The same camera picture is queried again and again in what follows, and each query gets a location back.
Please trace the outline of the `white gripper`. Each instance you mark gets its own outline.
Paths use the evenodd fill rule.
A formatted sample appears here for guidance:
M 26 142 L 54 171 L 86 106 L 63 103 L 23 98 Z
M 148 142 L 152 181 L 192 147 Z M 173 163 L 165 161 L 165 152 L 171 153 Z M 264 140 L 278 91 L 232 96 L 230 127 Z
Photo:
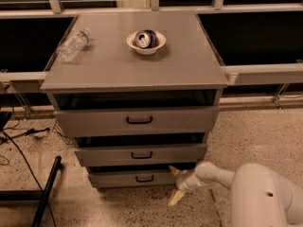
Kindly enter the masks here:
M 180 170 L 174 166 L 169 166 L 169 169 L 174 177 L 176 177 L 176 187 L 172 191 L 169 199 L 169 206 L 174 206 L 185 196 L 185 192 L 191 191 L 202 185 L 202 181 L 197 177 L 195 171 Z

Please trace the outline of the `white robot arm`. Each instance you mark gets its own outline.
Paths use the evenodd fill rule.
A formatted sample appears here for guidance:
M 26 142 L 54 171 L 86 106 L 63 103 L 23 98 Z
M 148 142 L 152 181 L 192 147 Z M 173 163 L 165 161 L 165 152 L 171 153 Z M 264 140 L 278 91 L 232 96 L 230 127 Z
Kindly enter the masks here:
M 267 166 L 244 164 L 229 171 L 202 161 L 191 170 L 172 167 L 175 205 L 197 187 L 230 190 L 231 227 L 289 227 L 303 223 L 303 189 Z

